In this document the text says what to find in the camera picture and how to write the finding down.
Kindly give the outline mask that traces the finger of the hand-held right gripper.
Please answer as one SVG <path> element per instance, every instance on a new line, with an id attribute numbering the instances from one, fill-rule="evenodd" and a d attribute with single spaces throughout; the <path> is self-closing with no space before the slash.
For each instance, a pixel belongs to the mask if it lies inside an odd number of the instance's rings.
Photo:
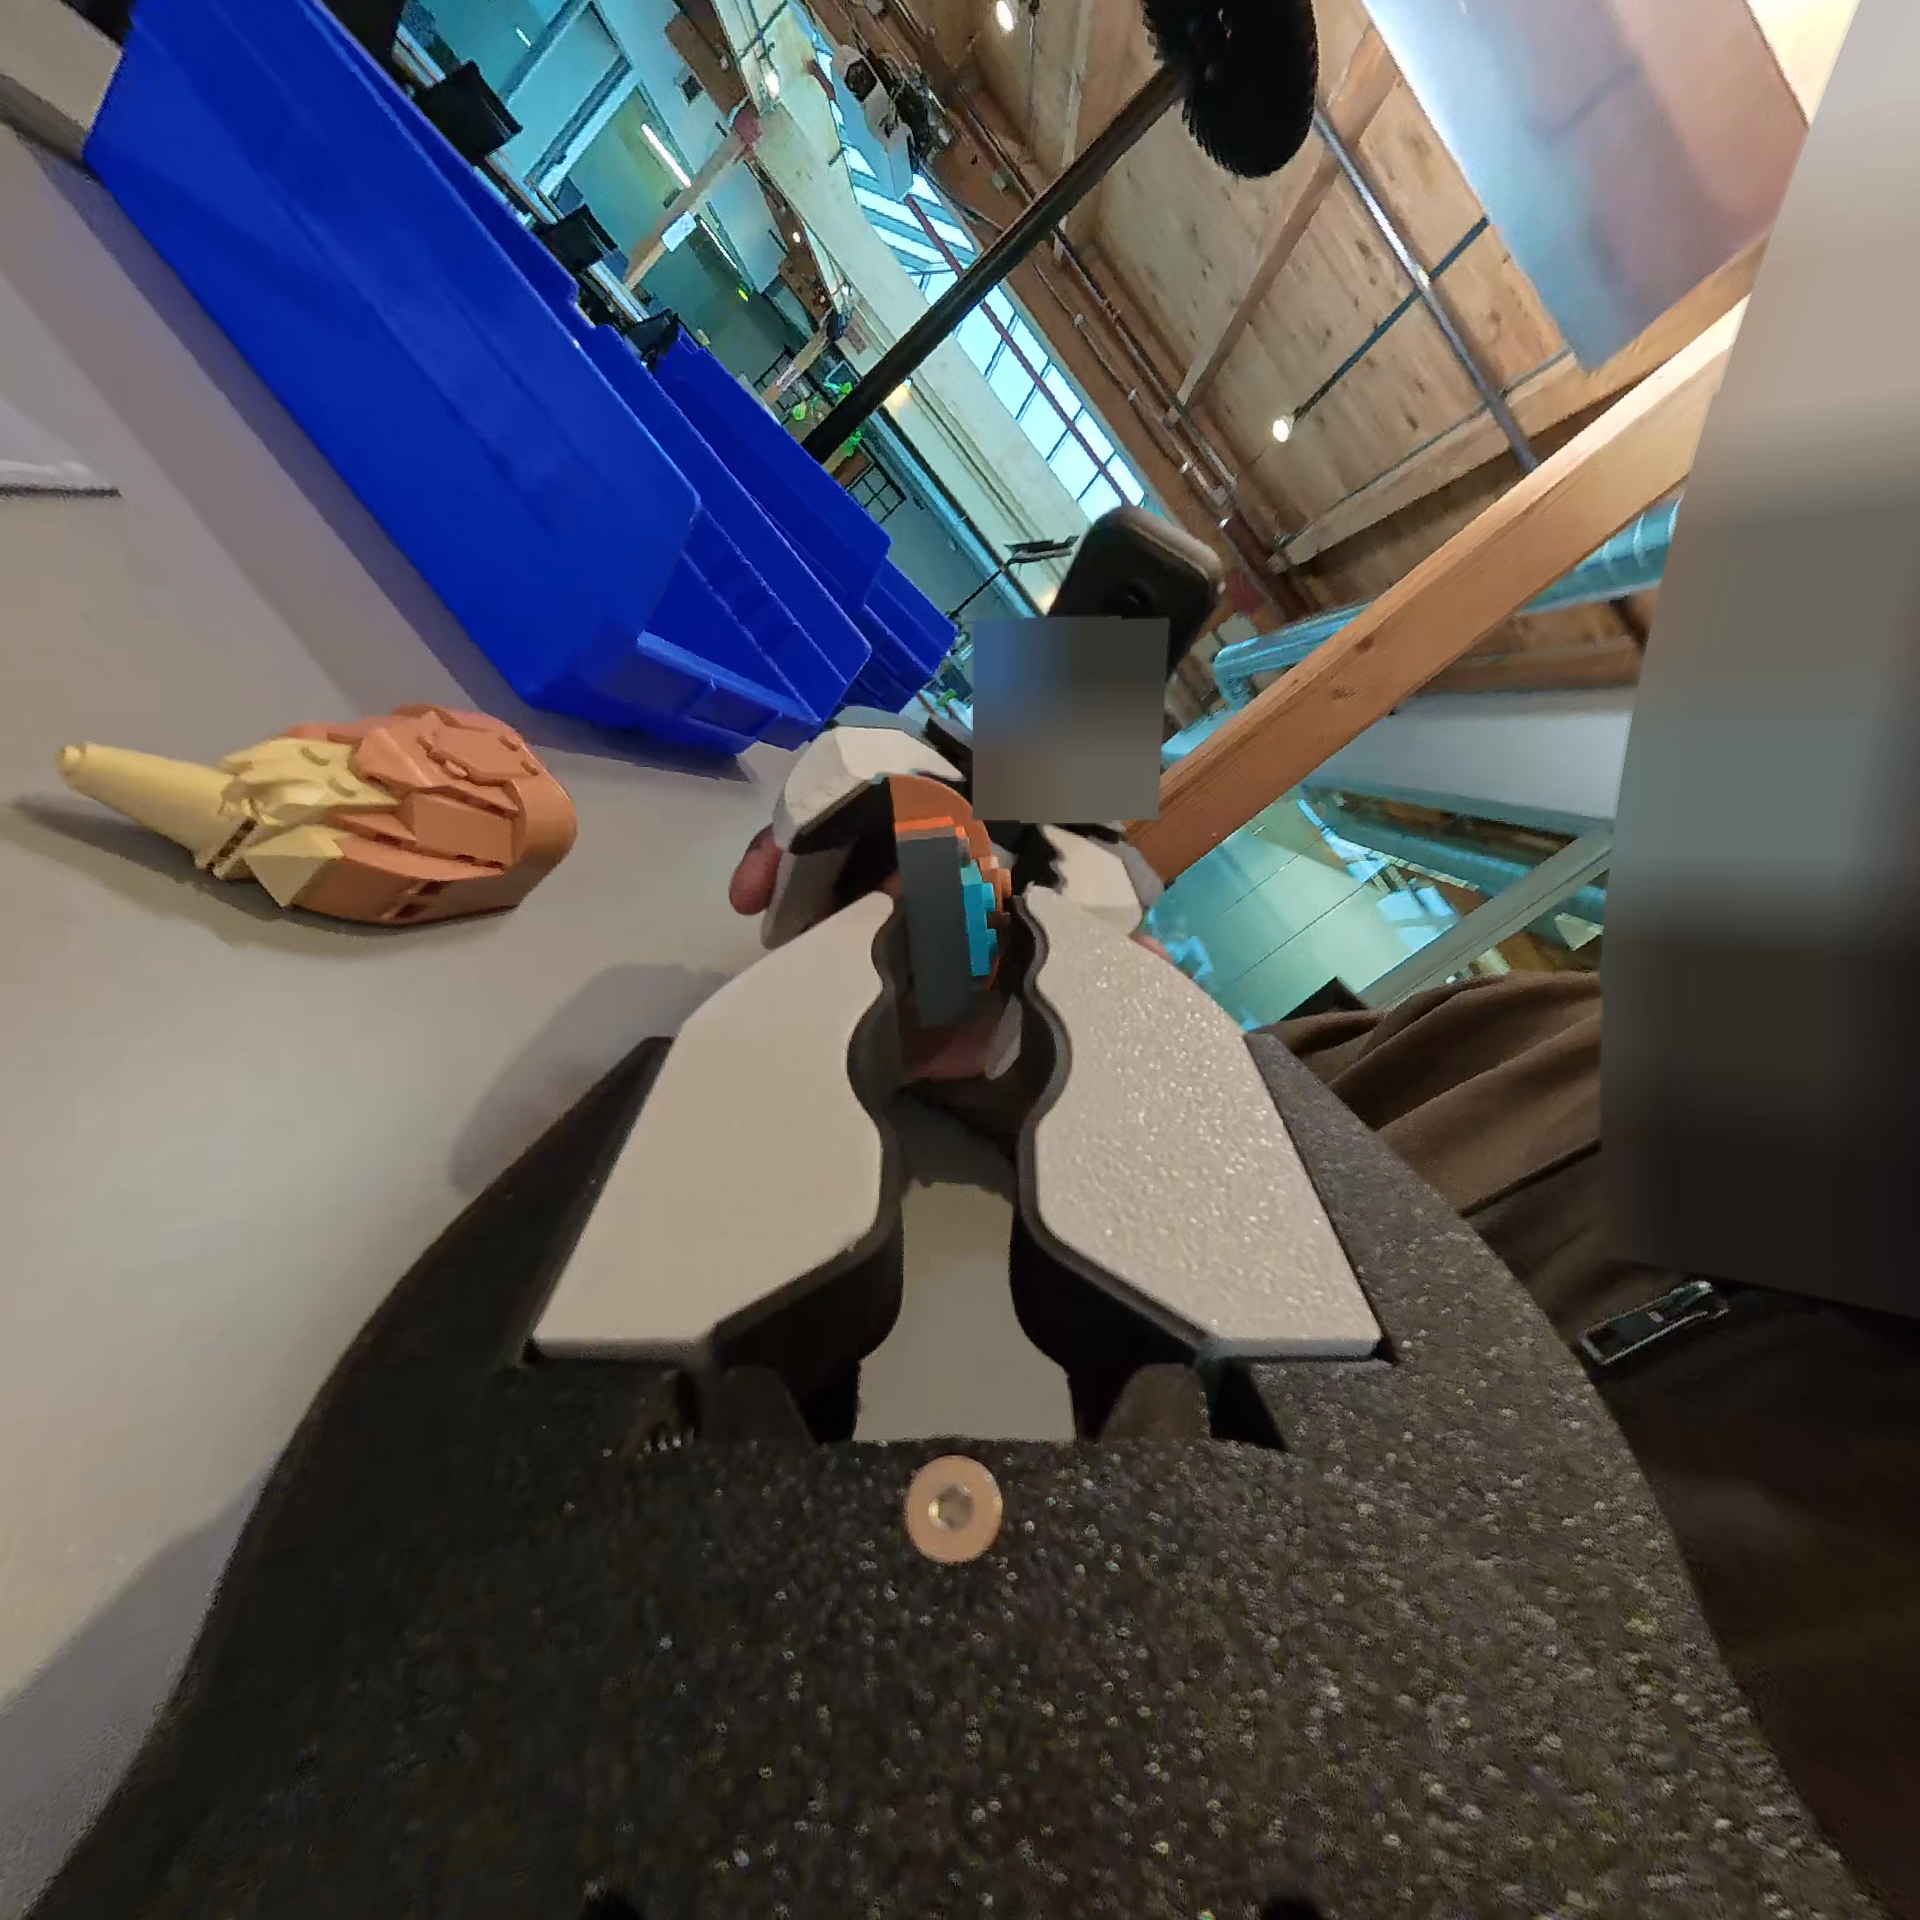
<path id="1" fill-rule="evenodd" d="M 896 811 L 889 782 L 929 778 L 964 795 L 958 750 L 901 728 L 834 728 L 792 763 L 774 804 L 774 892 L 763 944 L 778 948 L 857 899 L 896 880 Z"/>
<path id="2" fill-rule="evenodd" d="M 1136 944 L 1149 944 L 1145 920 L 1161 897 L 1161 880 L 1131 844 L 1086 833 L 1051 833 L 1046 857 L 1051 894 Z"/>

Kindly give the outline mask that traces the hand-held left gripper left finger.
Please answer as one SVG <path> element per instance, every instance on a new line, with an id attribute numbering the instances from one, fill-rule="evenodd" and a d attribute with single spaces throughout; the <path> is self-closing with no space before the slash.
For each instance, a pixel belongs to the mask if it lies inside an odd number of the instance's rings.
<path id="1" fill-rule="evenodd" d="M 849 1057 L 893 912 L 857 899 L 684 1023 L 536 1322 L 539 1355 L 717 1360 L 877 1222 L 880 1128 Z"/>

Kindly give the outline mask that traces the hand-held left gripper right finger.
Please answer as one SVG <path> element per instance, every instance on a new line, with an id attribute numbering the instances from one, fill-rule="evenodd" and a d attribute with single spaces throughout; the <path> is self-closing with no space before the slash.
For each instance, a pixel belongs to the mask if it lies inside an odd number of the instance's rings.
<path id="1" fill-rule="evenodd" d="M 1040 1248 L 1203 1363 L 1364 1360 L 1384 1334 L 1238 1025 L 1051 889 L 1020 900 L 1046 1081 L 1022 1139 Z"/>

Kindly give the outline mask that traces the small brown blue brick assembly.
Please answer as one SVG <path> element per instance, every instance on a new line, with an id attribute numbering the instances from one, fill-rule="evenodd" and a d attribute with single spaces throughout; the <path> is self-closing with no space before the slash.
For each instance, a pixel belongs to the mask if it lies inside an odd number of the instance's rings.
<path id="1" fill-rule="evenodd" d="M 1012 927 L 1012 860 L 947 779 L 889 776 L 885 794 L 912 1012 L 921 1030 L 961 1027 L 1002 969 Z"/>

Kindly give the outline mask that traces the brown tan brick model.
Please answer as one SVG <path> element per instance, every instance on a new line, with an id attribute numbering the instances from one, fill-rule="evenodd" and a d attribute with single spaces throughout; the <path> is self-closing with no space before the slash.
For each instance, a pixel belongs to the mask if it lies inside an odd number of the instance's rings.
<path id="1" fill-rule="evenodd" d="M 212 763 L 72 744 L 57 770 L 201 873 L 369 929 L 515 910 L 579 835 L 564 784 L 520 731 L 440 704 L 289 728 Z"/>

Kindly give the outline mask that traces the blue plastic bin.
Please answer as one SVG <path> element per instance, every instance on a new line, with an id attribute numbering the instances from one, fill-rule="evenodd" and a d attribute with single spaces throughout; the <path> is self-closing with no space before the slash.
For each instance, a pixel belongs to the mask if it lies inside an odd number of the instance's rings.
<path id="1" fill-rule="evenodd" d="M 898 711 L 931 683 L 953 647 L 956 627 L 925 594 L 883 560 L 852 611 L 856 627 L 870 657 L 849 688 L 849 703 Z"/>
<path id="2" fill-rule="evenodd" d="M 323 6 L 132 6 L 85 159 L 528 707 L 723 758 L 828 724 L 859 627 Z"/>
<path id="3" fill-rule="evenodd" d="M 861 611 L 889 554 L 877 522 L 689 332 L 680 330 L 645 361 L 833 600 L 850 615 Z"/>

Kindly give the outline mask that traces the grey desk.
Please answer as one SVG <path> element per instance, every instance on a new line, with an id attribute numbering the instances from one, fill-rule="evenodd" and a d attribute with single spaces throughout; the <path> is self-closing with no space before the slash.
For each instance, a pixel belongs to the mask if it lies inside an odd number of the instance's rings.
<path id="1" fill-rule="evenodd" d="M 4 1713 L 120 1722 L 378 1294 L 754 958 L 728 880 L 789 755 L 520 710 L 121 209 L 13 129 L 4 396 L 115 487 L 4 498 Z M 56 770 L 413 703 L 510 718 L 577 801 L 502 920 L 291 920 Z"/>

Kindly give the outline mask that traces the wooden beam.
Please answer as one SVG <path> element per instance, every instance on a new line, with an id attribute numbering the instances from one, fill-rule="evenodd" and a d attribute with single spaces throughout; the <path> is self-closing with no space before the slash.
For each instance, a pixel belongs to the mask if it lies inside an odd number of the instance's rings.
<path id="1" fill-rule="evenodd" d="M 1181 758 L 1131 846 L 1161 880 L 1464 658 L 1690 476 L 1747 300 Z"/>

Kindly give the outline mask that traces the black tripod stand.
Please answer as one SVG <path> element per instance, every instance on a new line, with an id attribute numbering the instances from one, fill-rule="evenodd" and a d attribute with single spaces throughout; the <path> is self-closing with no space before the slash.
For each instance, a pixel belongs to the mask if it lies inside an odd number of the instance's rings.
<path id="1" fill-rule="evenodd" d="M 1194 65 L 1165 62 L 1149 82 L 1112 119 L 1112 123 L 1049 183 L 1020 216 L 981 251 L 883 360 L 865 374 L 802 441 L 817 465 L 828 460 L 948 343 L 963 320 L 987 292 L 1026 263 L 1065 217 L 1093 194 L 1118 160 L 1139 144 L 1170 108 L 1184 106 L 1194 91 Z"/>

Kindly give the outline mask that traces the black round ribbed disc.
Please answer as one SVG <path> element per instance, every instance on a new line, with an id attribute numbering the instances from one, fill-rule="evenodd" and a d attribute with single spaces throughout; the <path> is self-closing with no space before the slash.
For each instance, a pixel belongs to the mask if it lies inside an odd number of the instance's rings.
<path id="1" fill-rule="evenodd" d="M 1144 3 L 1144 24 L 1184 79 L 1184 123 L 1205 156 L 1241 182 L 1291 162 L 1317 108 L 1313 3 Z"/>

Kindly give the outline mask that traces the silver air duct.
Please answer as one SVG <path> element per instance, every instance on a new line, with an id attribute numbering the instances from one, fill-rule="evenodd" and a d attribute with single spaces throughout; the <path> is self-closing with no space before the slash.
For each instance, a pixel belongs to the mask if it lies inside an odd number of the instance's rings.
<path id="1" fill-rule="evenodd" d="M 1676 487 L 1622 531 L 1595 546 L 1589 559 L 1571 567 L 1555 584 L 1516 609 L 1517 618 L 1534 618 L 1595 603 L 1612 603 L 1654 591 L 1673 550 L 1673 529 L 1683 511 L 1684 490 Z M 1214 686 L 1228 707 L 1244 707 L 1254 698 L 1262 674 L 1277 674 L 1300 666 L 1310 654 L 1352 627 L 1369 603 L 1352 603 L 1290 623 L 1286 627 L 1224 647 L 1212 664 Z"/>

